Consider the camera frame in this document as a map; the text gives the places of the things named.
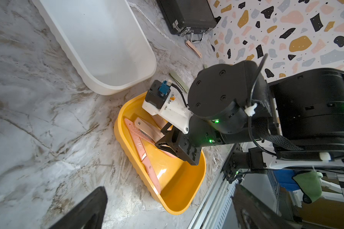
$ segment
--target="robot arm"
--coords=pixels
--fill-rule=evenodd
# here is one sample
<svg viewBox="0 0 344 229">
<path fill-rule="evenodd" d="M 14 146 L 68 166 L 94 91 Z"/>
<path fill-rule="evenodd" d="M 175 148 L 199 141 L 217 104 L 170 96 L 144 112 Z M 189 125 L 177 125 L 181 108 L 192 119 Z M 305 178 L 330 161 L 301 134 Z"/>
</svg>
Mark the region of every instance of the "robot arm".
<svg viewBox="0 0 344 229">
<path fill-rule="evenodd" d="M 201 147 L 250 142 L 251 127 L 255 140 L 273 142 L 276 160 L 344 162 L 344 71 L 313 69 L 270 84 L 260 74 L 252 94 L 257 108 L 248 125 L 245 109 L 257 68 L 245 60 L 200 71 L 188 107 L 170 83 L 154 81 L 143 108 L 173 125 L 171 131 L 170 125 L 163 128 L 156 146 L 197 165 Z"/>
</svg>

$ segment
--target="suitcase latch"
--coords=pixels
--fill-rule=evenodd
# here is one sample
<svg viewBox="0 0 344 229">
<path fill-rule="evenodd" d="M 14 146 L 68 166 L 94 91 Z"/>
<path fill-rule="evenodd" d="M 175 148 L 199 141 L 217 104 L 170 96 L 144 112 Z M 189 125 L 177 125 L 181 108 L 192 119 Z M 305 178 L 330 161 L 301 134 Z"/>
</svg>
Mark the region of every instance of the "suitcase latch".
<svg viewBox="0 0 344 229">
<path fill-rule="evenodd" d="M 183 37 L 186 35 L 188 32 L 190 32 L 191 27 L 186 27 L 181 33 L 180 36 Z"/>
<path fill-rule="evenodd" d="M 205 32 L 205 34 L 208 34 L 212 29 L 213 29 L 213 28 L 210 27 L 210 28 Z"/>
<path fill-rule="evenodd" d="M 172 23 L 173 28 L 175 28 L 177 30 L 177 32 L 181 32 L 182 28 L 178 27 L 178 21 L 175 20 L 174 23 Z"/>
</svg>

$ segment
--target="black cable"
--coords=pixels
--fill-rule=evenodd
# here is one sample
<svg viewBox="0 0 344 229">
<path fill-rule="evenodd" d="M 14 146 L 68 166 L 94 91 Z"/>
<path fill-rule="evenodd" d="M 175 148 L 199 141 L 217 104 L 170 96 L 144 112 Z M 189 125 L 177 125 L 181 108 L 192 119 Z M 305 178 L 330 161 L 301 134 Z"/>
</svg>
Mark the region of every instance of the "black cable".
<svg viewBox="0 0 344 229">
<path fill-rule="evenodd" d="M 308 167 L 291 167 L 291 166 L 289 166 L 289 167 L 285 167 L 285 169 L 291 169 L 291 170 L 306 170 L 306 169 L 312 169 L 312 168 L 308 168 Z M 344 171 L 344 167 L 343 167 L 343 169 L 338 169 L 338 168 L 333 168 L 333 169 L 331 169 L 331 170 L 337 170 L 337 171 Z"/>
<path fill-rule="evenodd" d="M 247 173 L 246 173 L 247 174 Z M 246 176 L 246 174 L 243 175 L 242 179 Z"/>
<path fill-rule="evenodd" d="M 181 94 L 183 103 L 184 103 L 185 106 L 187 107 L 188 104 L 187 104 L 186 101 L 185 101 L 185 98 L 184 98 L 184 96 L 183 96 L 183 94 L 182 94 L 182 91 L 181 91 L 181 90 L 178 88 L 178 86 L 177 86 L 176 84 L 174 84 L 174 83 L 172 83 L 171 86 L 174 87 L 174 88 L 176 88 L 176 89 L 178 90 L 178 92 Z"/>
<path fill-rule="evenodd" d="M 245 175 L 245 174 L 248 174 L 248 173 L 255 173 L 255 172 L 247 171 L 247 172 L 239 173 L 233 178 L 232 182 L 237 180 L 238 177 Z"/>
<path fill-rule="evenodd" d="M 252 102 L 254 103 L 260 103 L 263 107 L 265 107 L 264 103 L 260 100 L 253 99 Z"/>
<path fill-rule="evenodd" d="M 334 171 L 327 170 L 327 169 L 315 169 L 315 170 L 323 170 L 323 171 L 328 171 L 328 172 L 332 172 L 332 173 L 340 173 L 340 172 L 334 172 Z"/>
<path fill-rule="evenodd" d="M 342 160 L 342 159 L 344 159 L 344 156 L 336 156 L 336 157 L 334 157 L 334 158 L 332 158 L 333 160 Z"/>
<path fill-rule="evenodd" d="M 255 78 L 255 81 L 253 82 L 253 85 L 252 85 L 252 88 L 251 88 L 251 92 L 250 92 L 250 97 L 249 97 L 249 100 L 247 101 L 247 107 L 250 107 L 252 106 L 251 102 L 252 102 L 252 95 L 253 95 L 253 89 L 255 88 L 255 85 L 256 85 L 256 82 L 257 80 L 259 79 L 259 76 L 260 76 L 260 72 L 264 66 L 264 63 L 266 61 L 266 58 L 267 58 L 267 53 L 265 53 L 264 57 L 262 58 L 257 70 L 256 70 L 256 78 Z"/>
<path fill-rule="evenodd" d="M 257 80 L 259 79 L 259 76 L 260 76 L 260 72 L 264 66 L 264 63 L 266 61 L 266 58 L 267 58 L 267 53 L 264 55 L 264 57 L 262 58 L 258 68 L 257 68 L 257 71 L 256 71 L 256 77 L 255 77 L 255 81 L 253 82 L 253 85 L 252 85 L 252 88 L 251 88 L 251 91 L 250 91 L 250 97 L 247 101 L 247 107 L 250 107 L 252 106 L 252 95 L 253 95 L 253 89 L 255 88 L 255 85 L 256 85 L 256 82 Z M 254 139 L 253 135 L 252 135 L 252 117 L 249 116 L 248 117 L 248 135 L 250 136 L 250 139 L 251 141 L 257 146 L 257 148 L 259 148 L 261 151 L 264 151 L 265 153 L 268 153 L 270 155 L 273 155 L 273 156 L 276 156 L 275 153 L 272 153 L 264 148 L 262 148 Z"/>
</svg>

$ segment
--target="green cloth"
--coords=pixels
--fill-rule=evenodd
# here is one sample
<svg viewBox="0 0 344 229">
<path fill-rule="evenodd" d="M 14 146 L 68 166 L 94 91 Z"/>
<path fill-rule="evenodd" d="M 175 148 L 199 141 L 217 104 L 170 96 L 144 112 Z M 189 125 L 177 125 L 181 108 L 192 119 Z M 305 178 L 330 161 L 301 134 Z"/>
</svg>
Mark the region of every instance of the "green cloth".
<svg viewBox="0 0 344 229">
<path fill-rule="evenodd" d="M 312 203 L 321 197 L 322 188 L 320 176 L 317 172 L 300 173 L 295 175 L 293 180 L 297 182 L 302 192 L 311 199 Z"/>
</svg>

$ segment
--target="black strap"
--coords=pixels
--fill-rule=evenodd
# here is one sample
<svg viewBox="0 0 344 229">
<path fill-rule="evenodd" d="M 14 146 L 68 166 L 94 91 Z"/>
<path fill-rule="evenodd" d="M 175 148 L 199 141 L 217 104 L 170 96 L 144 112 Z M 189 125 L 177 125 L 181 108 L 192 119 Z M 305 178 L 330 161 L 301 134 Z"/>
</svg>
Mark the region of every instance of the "black strap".
<svg viewBox="0 0 344 229">
<path fill-rule="evenodd" d="M 269 121 L 268 118 L 259 118 L 255 120 L 255 133 L 261 138 L 268 140 L 280 147 L 290 151 L 300 151 L 302 148 L 293 144 L 289 139 L 282 135 L 271 135 L 269 133 Z"/>
</svg>

